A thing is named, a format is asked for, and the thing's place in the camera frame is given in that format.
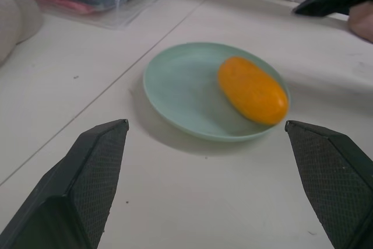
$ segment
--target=beige cushion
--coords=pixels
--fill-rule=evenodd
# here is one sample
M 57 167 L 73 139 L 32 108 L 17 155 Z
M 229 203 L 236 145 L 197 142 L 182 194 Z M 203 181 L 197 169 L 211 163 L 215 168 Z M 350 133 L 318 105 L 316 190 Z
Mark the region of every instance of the beige cushion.
M 22 33 L 18 43 L 35 35 L 43 25 L 43 16 L 35 0 L 15 0 L 21 11 Z
M 22 32 L 22 16 L 14 0 L 0 0 L 0 64 L 10 54 Z

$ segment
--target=white table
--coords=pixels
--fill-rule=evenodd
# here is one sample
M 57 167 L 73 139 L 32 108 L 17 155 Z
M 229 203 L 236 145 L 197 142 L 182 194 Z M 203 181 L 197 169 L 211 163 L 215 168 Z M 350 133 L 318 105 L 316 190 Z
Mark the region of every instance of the white table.
M 202 2 L 159 0 L 124 31 L 45 15 L 0 68 L 0 184 Z
M 345 132 L 372 151 L 372 45 L 346 32 L 343 20 L 289 11 L 272 0 L 207 0 L 0 187 L 0 230 L 81 132 L 127 118 L 99 248 L 332 249 L 304 194 L 284 123 L 255 142 L 205 142 L 166 124 L 141 86 L 146 65 L 171 45 L 234 45 L 284 75 L 293 96 L 289 119 Z

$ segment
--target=orange mango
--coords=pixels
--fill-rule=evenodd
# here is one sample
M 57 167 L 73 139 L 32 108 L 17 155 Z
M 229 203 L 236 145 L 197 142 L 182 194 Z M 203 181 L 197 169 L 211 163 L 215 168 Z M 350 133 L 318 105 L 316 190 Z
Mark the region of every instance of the orange mango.
M 230 103 L 246 118 L 275 125 L 285 117 L 288 110 L 285 91 L 252 61 L 231 57 L 221 65 L 217 78 Z

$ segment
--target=light green plate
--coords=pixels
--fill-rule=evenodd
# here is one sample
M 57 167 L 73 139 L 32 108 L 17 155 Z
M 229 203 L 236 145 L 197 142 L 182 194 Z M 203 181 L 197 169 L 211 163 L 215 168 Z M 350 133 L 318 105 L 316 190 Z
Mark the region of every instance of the light green plate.
M 161 52 L 146 68 L 144 88 L 150 103 L 169 123 L 203 139 L 236 142 L 263 135 L 272 127 L 244 118 L 219 89 L 217 71 L 232 56 L 253 61 L 290 100 L 280 75 L 260 58 L 227 45 L 189 43 Z

